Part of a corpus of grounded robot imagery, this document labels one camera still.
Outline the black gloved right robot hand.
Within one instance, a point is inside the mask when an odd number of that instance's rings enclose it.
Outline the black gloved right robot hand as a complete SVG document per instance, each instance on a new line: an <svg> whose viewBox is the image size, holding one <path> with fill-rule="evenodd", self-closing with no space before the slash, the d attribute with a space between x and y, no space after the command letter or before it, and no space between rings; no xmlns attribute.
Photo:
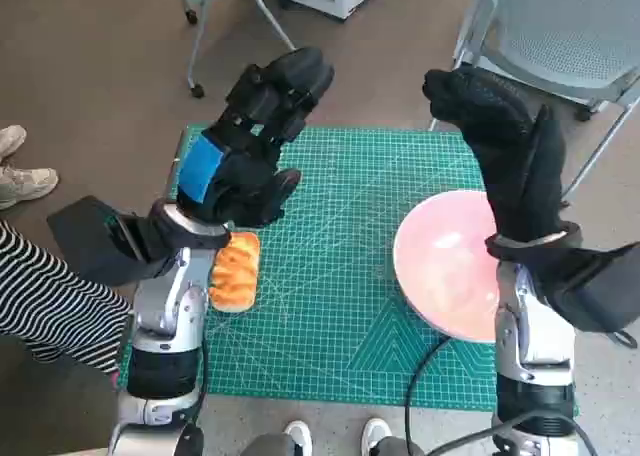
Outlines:
<svg viewBox="0 0 640 456"><path fill-rule="evenodd" d="M422 91L431 114L457 127L474 154L499 235L528 243L566 229L566 146L550 107L532 116L514 91L473 67L430 70Z"/></svg>

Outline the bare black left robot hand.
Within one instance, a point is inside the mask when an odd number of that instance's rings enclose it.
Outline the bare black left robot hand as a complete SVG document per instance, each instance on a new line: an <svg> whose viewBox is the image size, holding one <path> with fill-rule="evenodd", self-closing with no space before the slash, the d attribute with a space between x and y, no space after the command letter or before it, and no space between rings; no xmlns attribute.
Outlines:
<svg viewBox="0 0 640 456"><path fill-rule="evenodd" d="M177 180L178 205L212 224L261 228L279 219L301 179L297 169L279 169L282 148L303 131L334 74L315 47L266 66L248 65L221 116L187 152Z"/></svg>

